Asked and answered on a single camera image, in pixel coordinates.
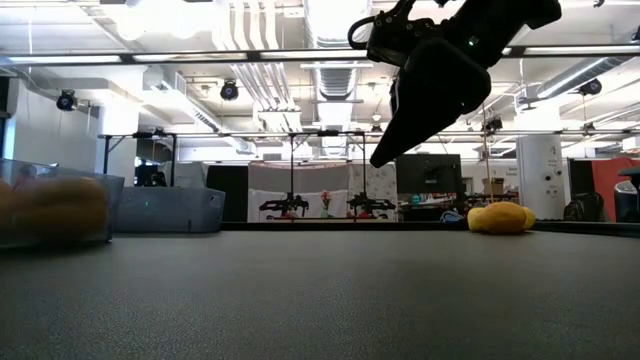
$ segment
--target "computer monitor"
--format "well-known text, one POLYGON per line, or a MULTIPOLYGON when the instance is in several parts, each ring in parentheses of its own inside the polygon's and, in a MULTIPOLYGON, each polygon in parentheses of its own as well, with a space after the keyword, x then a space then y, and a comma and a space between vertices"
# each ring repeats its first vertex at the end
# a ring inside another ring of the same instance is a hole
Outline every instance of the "computer monitor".
POLYGON ((402 155, 396 177, 399 194, 455 193, 458 199, 464 194, 460 155, 402 155))

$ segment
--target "yellow plush toy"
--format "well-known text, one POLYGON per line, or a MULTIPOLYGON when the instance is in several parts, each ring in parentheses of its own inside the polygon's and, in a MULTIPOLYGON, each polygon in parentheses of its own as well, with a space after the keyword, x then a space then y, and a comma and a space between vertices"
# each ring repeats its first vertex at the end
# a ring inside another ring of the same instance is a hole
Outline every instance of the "yellow plush toy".
POLYGON ((497 202, 485 208, 475 208, 467 215, 469 230, 488 234, 519 234, 531 229, 535 214, 526 207, 497 202))

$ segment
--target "gray table surface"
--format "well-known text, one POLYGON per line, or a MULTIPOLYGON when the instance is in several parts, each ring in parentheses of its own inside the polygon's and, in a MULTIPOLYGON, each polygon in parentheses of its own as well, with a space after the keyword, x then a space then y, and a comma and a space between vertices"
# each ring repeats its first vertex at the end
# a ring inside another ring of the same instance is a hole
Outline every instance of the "gray table surface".
POLYGON ((638 359, 640 241, 226 232, 0 253, 0 358, 638 359))

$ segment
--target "cardboard box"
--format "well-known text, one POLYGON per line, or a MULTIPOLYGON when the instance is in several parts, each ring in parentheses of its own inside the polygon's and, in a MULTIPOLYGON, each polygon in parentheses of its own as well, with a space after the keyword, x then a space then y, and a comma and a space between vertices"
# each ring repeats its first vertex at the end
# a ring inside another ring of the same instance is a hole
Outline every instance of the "cardboard box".
POLYGON ((484 185, 484 194, 503 195, 504 194, 504 178, 491 178, 491 187, 489 187, 489 179, 482 179, 484 185))

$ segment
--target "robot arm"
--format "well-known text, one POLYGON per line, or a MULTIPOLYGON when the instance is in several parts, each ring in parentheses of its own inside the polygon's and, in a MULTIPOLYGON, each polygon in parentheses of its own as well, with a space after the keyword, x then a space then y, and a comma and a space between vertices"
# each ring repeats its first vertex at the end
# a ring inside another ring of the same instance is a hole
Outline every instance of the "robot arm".
MULTIPOLYGON (((389 12, 349 29, 349 44, 376 62, 400 67, 392 93, 393 118, 371 164, 380 167, 477 109, 491 93, 487 69, 524 25, 532 29, 562 16, 558 0, 466 0, 450 19, 409 20, 415 0, 400 0, 389 12), (355 42, 368 23, 368 42, 355 42)), ((436 0, 444 6, 448 0, 436 0)))

